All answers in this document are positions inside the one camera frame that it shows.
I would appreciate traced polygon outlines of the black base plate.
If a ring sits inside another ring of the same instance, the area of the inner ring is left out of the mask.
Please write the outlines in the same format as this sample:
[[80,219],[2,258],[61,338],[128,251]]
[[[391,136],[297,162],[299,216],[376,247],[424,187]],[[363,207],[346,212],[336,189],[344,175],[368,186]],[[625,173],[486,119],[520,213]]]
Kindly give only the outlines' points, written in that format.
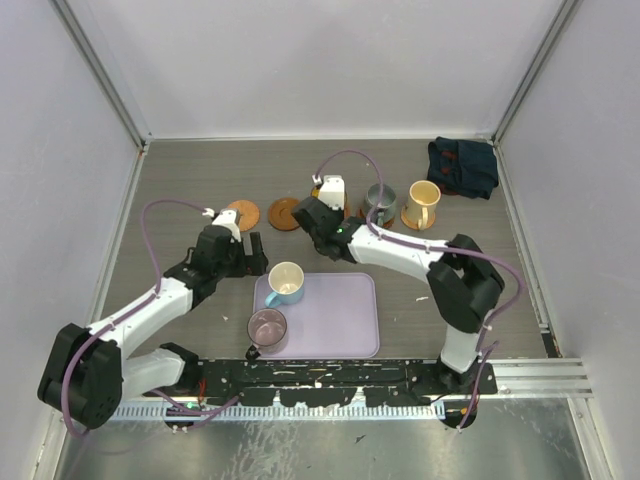
[[173,397],[202,397],[220,405],[234,397],[242,406],[267,407],[279,402],[310,408],[347,406],[358,395],[367,407],[426,406],[433,398],[469,395],[479,376],[478,393],[498,392],[493,367],[479,371],[457,384],[437,363],[422,359],[369,360],[210,360],[199,366],[200,376],[189,389],[162,387]]

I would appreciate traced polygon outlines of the aluminium frame rail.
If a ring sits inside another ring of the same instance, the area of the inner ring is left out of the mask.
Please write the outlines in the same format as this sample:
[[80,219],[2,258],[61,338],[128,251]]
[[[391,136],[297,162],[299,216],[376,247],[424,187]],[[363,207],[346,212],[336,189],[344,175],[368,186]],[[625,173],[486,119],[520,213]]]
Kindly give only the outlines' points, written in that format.
[[[531,362],[519,362],[510,360],[494,361],[488,362],[486,364],[478,364],[478,370],[482,371],[484,366],[487,364],[490,364],[493,367],[494,376],[498,387],[498,392],[496,394],[479,394],[478,386],[480,377],[476,376],[473,391],[471,394],[466,396],[449,395],[438,399],[433,398],[431,400],[431,403],[438,400],[463,400],[469,398],[473,393],[478,393],[481,397],[499,395],[514,395],[523,397],[555,397],[588,395],[591,392],[591,387],[586,378],[583,366],[577,360],[541,359],[533,360]],[[144,393],[137,397],[126,399],[122,402],[128,401],[130,399],[137,399],[139,397],[158,397],[160,395],[167,395],[160,389],[161,388],[154,389],[150,392]],[[205,399],[200,396],[179,396],[173,399],[178,400],[180,398],[198,399],[208,404],[207,401],[205,401]],[[364,397],[361,395],[358,395],[354,402],[358,400],[361,400],[365,403]]]

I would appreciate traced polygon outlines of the dark blue folded cloth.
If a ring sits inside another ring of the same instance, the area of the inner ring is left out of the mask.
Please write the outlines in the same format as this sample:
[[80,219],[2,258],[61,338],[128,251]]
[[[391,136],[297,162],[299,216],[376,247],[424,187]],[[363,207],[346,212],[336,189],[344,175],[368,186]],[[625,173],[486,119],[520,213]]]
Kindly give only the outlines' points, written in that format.
[[437,137],[427,151],[427,180],[444,194],[489,200],[499,185],[497,159],[490,144]]

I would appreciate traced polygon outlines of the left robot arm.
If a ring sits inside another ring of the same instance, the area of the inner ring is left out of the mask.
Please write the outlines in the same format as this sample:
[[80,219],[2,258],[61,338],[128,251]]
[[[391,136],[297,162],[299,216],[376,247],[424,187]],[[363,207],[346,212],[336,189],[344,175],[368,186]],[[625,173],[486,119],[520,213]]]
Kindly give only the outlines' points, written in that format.
[[58,332],[38,399],[93,430],[126,399],[163,387],[178,396],[191,395],[203,377],[197,354],[172,342],[142,356],[135,351],[213,295],[223,279],[258,277],[267,266],[259,233],[235,238],[226,227],[205,227],[158,286],[90,327],[70,323]]

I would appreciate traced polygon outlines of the grey green mug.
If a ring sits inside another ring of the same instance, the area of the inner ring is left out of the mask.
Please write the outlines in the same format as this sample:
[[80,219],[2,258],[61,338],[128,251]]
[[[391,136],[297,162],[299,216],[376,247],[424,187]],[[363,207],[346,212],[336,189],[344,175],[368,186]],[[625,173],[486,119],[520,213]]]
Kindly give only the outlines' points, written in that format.
[[380,227],[391,227],[397,211],[395,191],[387,184],[372,185],[364,196],[360,207],[360,216],[365,218],[372,208],[376,208],[372,221]]

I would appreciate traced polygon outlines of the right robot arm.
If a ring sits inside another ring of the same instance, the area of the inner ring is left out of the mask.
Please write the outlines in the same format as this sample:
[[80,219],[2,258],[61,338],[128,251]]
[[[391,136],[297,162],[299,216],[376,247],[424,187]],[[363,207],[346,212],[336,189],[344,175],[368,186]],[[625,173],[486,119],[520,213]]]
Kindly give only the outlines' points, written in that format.
[[364,219],[345,218],[341,210],[313,196],[294,206],[292,216],[316,251],[333,261],[384,267],[427,283],[447,324],[436,377],[452,394],[462,393],[473,383],[482,324],[497,305],[504,280],[489,261],[477,256],[471,238],[459,234],[453,243],[469,247],[470,256],[449,253],[445,241],[374,233]]

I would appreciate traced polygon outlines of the cream mug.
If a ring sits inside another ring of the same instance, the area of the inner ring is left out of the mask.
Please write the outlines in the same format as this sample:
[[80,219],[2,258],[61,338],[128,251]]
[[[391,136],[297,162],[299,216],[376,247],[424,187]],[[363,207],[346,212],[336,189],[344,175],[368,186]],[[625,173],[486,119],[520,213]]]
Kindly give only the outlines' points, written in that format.
[[435,183],[419,180],[409,188],[408,199],[403,208],[408,210],[408,215],[412,218],[419,217],[424,210],[436,216],[436,208],[440,200],[441,190]]

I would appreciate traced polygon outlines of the white and blue mug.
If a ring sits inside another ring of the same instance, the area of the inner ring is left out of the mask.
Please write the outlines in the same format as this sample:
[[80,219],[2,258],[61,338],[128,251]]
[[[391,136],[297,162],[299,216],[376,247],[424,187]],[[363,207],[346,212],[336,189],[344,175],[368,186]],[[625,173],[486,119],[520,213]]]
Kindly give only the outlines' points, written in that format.
[[304,281],[304,272],[299,265],[293,262],[278,263],[268,275],[271,292],[264,301],[265,306],[276,308],[299,302],[304,295]]

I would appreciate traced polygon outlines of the purple glass mug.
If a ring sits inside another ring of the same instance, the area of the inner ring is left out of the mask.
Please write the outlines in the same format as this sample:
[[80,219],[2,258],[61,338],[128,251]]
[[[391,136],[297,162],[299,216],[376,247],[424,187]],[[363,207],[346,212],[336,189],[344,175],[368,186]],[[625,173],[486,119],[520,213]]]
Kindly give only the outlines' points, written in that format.
[[288,342],[288,324],[276,309],[265,308],[255,312],[247,322],[250,346],[245,353],[248,361],[282,351]]

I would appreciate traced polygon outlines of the lavender plastic tray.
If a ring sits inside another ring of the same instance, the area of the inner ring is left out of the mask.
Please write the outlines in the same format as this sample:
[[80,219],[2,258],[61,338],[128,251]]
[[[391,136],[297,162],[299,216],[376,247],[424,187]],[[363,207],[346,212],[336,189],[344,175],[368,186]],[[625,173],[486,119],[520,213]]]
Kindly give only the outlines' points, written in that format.
[[379,350],[375,283],[365,273],[307,273],[301,300],[277,309],[287,343],[268,359],[365,359]]

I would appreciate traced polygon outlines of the woven rattan coaster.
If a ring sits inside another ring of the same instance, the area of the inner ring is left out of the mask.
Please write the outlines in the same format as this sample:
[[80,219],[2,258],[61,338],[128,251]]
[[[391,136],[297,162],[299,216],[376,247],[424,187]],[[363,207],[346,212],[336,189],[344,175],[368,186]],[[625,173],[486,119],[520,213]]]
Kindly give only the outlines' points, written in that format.
[[435,219],[435,214],[431,214],[428,210],[424,210],[422,215],[416,218],[410,217],[406,208],[401,210],[402,222],[412,230],[424,231],[435,223]]
[[260,219],[260,210],[258,206],[249,200],[242,199],[236,200],[228,205],[228,208],[238,211],[239,217],[239,230],[246,232],[255,227]]

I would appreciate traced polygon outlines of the brown wooden coaster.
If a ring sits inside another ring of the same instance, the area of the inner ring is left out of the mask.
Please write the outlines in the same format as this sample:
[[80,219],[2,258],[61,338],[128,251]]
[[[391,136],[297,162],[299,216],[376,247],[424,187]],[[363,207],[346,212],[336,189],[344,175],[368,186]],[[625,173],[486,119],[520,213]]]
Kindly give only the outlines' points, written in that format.
[[[359,208],[358,211],[356,212],[356,217],[361,219],[366,220],[367,215],[368,215],[368,211],[365,212],[362,208]],[[371,222],[374,226],[384,228],[384,229],[390,229],[393,226],[394,221],[395,221],[395,213],[394,211],[389,209],[376,209],[376,211],[374,212],[371,218]]]
[[269,224],[279,231],[293,231],[299,228],[298,222],[292,216],[292,209],[299,203],[293,197],[282,197],[275,200],[268,210]]

